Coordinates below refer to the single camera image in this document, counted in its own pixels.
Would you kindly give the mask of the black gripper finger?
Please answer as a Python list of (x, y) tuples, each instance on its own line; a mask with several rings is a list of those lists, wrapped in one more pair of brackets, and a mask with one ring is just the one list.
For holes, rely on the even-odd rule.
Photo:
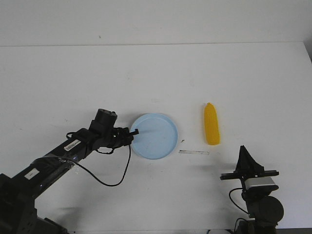
[(238, 174), (263, 174), (264, 167), (258, 164), (244, 145), (240, 146), (239, 157), (234, 171)]
[(138, 134), (139, 134), (139, 130), (138, 130), (138, 129), (135, 129), (134, 131), (129, 132), (129, 133), (128, 133), (128, 136), (135, 136), (135, 135), (138, 135)]

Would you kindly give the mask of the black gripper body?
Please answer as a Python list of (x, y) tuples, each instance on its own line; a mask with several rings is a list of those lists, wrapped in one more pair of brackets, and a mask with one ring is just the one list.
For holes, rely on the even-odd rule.
[(238, 174), (238, 173), (224, 173), (221, 174), (220, 179), (221, 180), (232, 180), (232, 179), (239, 179), (243, 185), (245, 185), (245, 181), (249, 178), (256, 178), (256, 177), (273, 177), (278, 176), (279, 171), (276, 170), (269, 170), (264, 171), (263, 174)]
[(89, 131), (95, 136), (91, 144), (93, 149), (101, 147), (116, 149), (122, 146), (130, 145), (133, 136), (129, 128), (115, 128), (117, 114), (105, 109), (98, 109), (95, 119), (92, 120)]

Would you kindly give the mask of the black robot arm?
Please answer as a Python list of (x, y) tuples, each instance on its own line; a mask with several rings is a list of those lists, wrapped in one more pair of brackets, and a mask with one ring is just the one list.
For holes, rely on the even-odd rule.
[(61, 145), (35, 159), (10, 178), (0, 175), (0, 232), (2, 234), (66, 234), (63, 226), (40, 218), (35, 200), (79, 161), (105, 147), (130, 146), (138, 129), (114, 127), (117, 114), (98, 109), (88, 129), (69, 132)]
[[(241, 187), (231, 189), (228, 193), (230, 201), (249, 219), (239, 217), (235, 221), (231, 234), (275, 234), (278, 222), (284, 216), (282, 203), (271, 192), (279, 189), (272, 177), (278, 176), (277, 170), (265, 170), (257, 163), (244, 145), (240, 146), (236, 168), (232, 173), (220, 176), (221, 180), (240, 180)], [(240, 190), (246, 204), (241, 208), (232, 198), (234, 191)]]

